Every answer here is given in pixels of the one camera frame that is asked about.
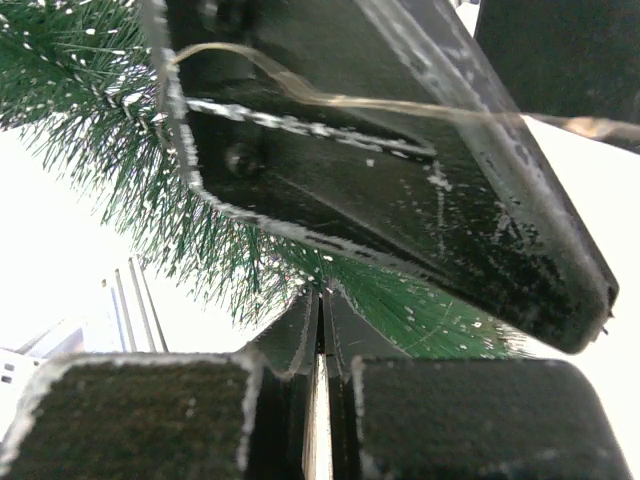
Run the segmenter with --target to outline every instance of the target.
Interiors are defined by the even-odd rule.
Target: wire
[[[303,77],[296,75],[286,67],[269,58],[258,50],[235,43],[212,42],[200,43],[186,47],[167,63],[165,70],[158,74],[159,97],[158,110],[162,111],[166,75],[170,69],[187,58],[206,50],[224,50],[246,57],[266,75],[276,81],[285,94],[304,105],[315,105],[333,108],[362,108],[402,113],[415,117],[427,117],[446,120],[453,123],[509,121],[525,126],[524,117],[531,117],[544,123],[562,128],[582,137],[602,141],[608,138],[623,138],[640,141],[640,125],[619,122],[597,117],[556,117],[538,113],[485,113],[456,107],[447,107],[428,103],[417,103],[397,100],[384,100],[366,97],[354,97],[321,92],[315,89]]]

